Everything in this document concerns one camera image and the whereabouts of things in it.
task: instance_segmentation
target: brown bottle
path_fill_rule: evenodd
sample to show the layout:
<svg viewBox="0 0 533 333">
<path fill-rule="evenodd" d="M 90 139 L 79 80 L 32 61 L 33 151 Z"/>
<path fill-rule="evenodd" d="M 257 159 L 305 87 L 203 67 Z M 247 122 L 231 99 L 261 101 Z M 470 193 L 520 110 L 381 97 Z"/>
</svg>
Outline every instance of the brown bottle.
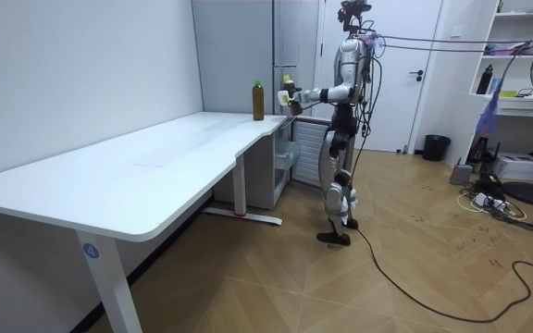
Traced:
<svg viewBox="0 0 533 333">
<path fill-rule="evenodd" d="M 254 82 L 252 88 L 252 114 L 254 120 L 265 119 L 265 90 L 259 80 Z"/>
</svg>

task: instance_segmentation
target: desk leg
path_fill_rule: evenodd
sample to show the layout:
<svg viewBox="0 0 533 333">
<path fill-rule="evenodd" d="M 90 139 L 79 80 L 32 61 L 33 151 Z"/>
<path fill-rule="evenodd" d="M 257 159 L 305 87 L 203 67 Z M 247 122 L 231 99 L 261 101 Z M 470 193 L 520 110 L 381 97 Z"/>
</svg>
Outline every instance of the desk leg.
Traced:
<svg viewBox="0 0 533 333">
<path fill-rule="evenodd" d="M 244 155 L 236 158 L 236 166 L 232 170 L 233 176 L 233 212 L 227 209 L 207 207 L 203 212 L 219 216 L 238 217 L 257 222 L 280 226 L 283 221 L 280 218 L 271 216 L 260 216 L 256 214 L 246 214 L 246 181 L 244 176 Z"/>
<path fill-rule="evenodd" d="M 233 212 L 238 217 L 246 215 L 246 176 L 244 175 L 244 155 L 236 158 L 233 176 Z"/>
<path fill-rule="evenodd" d="M 81 249 L 115 333 L 142 333 L 115 240 L 77 231 Z"/>
</svg>

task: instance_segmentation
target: door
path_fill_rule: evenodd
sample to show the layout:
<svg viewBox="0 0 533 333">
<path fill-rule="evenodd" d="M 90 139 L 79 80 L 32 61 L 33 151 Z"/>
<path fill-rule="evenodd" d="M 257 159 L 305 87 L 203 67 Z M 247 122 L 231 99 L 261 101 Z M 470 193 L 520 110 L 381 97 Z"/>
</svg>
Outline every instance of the door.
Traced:
<svg viewBox="0 0 533 333">
<path fill-rule="evenodd" d="M 363 19 L 375 21 L 372 29 L 387 36 L 432 39 L 435 34 L 442 0 L 369 0 L 372 9 L 363 14 Z M 348 37 L 337 20 L 341 0 L 327 0 L 320 22 L 321 56 L 316 65 L 316 86 L 334 85 L 334 57 L 341 41 Z M 388 45 L 429 48 L 431 43 L 407 42 L 388 39 Z M 383 82 L 378 103 L 371 121 L 371 135 L 365 148 L 368 150 L 395 152 L 409 144 L 415 121 L 421 89 L 427 72 L 429 51 L 414 51 L 387 47 L 379 60 L 383 66 Z M 379 70 L 376 70 L 374 87 L 377 87 Z M 330 118 L 332 105 L 318 105 L 316 117 Z M 363 139 L 359 134 L 355 147 L 361 148 Z"/>
</svg>

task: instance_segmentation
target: humanoid robot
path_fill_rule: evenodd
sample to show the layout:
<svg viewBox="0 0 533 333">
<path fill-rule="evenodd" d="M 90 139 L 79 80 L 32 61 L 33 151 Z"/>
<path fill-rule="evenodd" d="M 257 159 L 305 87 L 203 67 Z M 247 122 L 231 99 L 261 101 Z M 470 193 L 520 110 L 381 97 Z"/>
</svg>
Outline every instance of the humanoid robot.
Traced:
<svg viewBox="0 0 533 333">
<path fill-rule="evenodd" d="M 295 116 L 302 112 L 301 104 L 336 104 L 318 163 L 325 211 L 332 231 L 319 233 L 316 237 L 326 243 L 345 246 L 351 244 L 351 238 L 343 232 L 344 228 L 358 228 L 351 211 L 357 204 L 357 193 L 352 185 L 352 162 L 354 138 L 359 130 L 353 111 L 357 104 L 364 102 L 364 85 L 370 78 L 373 53 L 361 34 L 364 30 L 361 28 L 361 14 L 369 9 L 371 6 L 366 0 L 342 2 L 339 21 L 343 23 L 343 29 L 349 32 L 349 38 L 342 41 L 334 61 L 334 87 L 279 92 L 279 101 L 290 106 Z M 351 24 L 353 18 L 357 19 L 359 26 Z"/>
</svg>

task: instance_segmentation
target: trash can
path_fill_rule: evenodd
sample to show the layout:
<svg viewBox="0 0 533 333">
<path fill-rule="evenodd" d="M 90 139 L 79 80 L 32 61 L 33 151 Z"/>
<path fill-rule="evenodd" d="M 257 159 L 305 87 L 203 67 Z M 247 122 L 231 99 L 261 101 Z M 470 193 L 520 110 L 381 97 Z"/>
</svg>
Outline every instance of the trash can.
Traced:
<svg viewBox="0 0 533 333">
<path fill-rule="evenodd" d="M 452 140 L 442 135 L 429 134 L 425 136 L 425 147 L 423 148 L 423 159 L 439 162 L 443 159 Z"/>
</svg>

